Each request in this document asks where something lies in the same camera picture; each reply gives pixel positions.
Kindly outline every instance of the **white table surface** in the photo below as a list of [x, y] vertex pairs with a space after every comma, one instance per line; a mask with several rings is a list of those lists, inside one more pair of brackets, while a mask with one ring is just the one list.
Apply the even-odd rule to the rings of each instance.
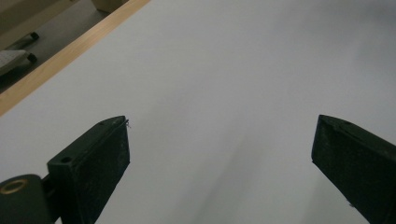
[[0, 118], [0, 179], [125, 115], [97, 223], [367, 223], [310, 153], [319, 114], [396, 143], [395, 7], [153, 0]]

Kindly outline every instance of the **wooden trim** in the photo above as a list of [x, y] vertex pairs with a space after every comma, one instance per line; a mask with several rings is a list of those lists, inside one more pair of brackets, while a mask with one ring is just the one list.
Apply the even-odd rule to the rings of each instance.
[[93, 26], [36, 70], [0, 94], [0, 116], [73, 62], [78, 56], [109, 34], [123, 21], [136, 13], [149, 0], [130, 0]]

